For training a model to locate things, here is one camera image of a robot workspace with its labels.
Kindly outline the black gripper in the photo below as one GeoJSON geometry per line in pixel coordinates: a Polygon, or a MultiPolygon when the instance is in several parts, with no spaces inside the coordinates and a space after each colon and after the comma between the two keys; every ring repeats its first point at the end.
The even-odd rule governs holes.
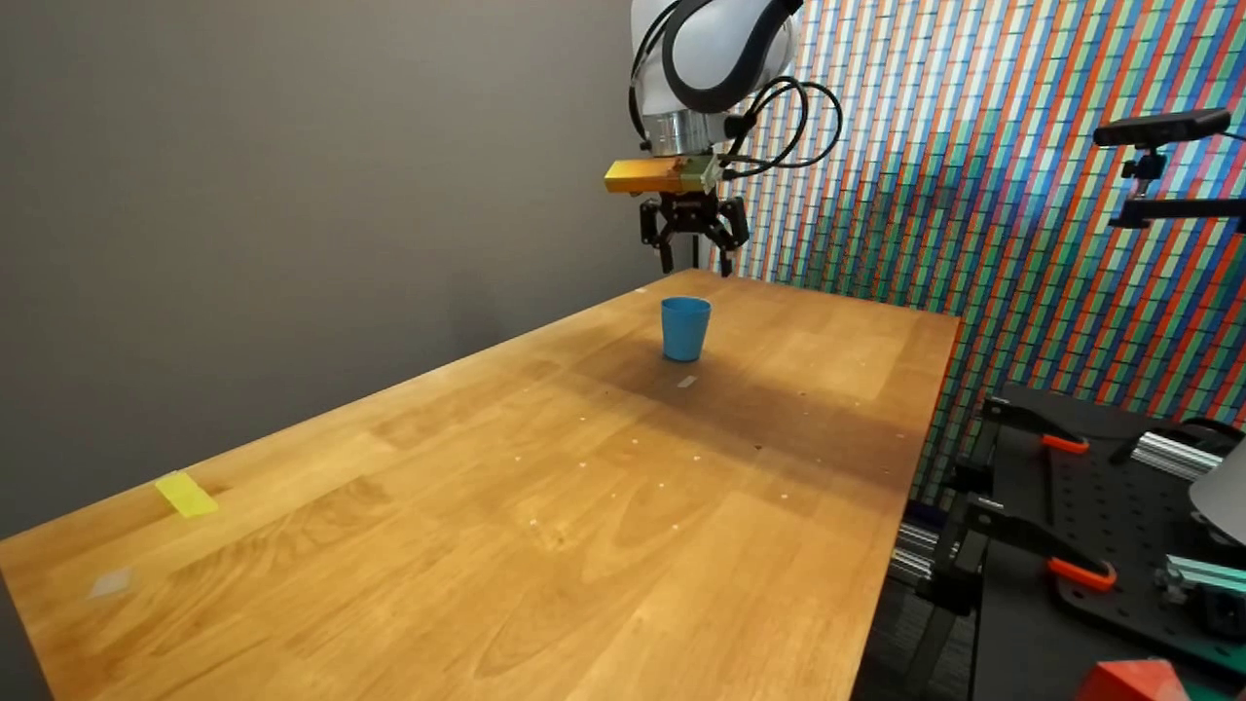
{"type": "Polygon", "coordinates": [[[704,233],[717,244],[717,271],[737,271],[737,248],[747,242],[747,212],[741,197],[656,195],[637,203],[642,242],[656,244],[663,271],[676,270],[668,233],[704,233]]]}

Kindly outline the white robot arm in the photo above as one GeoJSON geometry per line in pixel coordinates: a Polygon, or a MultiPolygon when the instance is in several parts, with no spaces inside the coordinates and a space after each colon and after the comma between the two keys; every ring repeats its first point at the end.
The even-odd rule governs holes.
{"type": "Polygon", "coordinates": [[[673,236],[707,236],[721,271],[747,242],[747,208],[721,182],[755,125],[752,98],[782,82],[807,0],[630,0],[627,117],[642,157],[668,160],[693,188],[649,188],[642,242],[673,270],[673,236]]]}

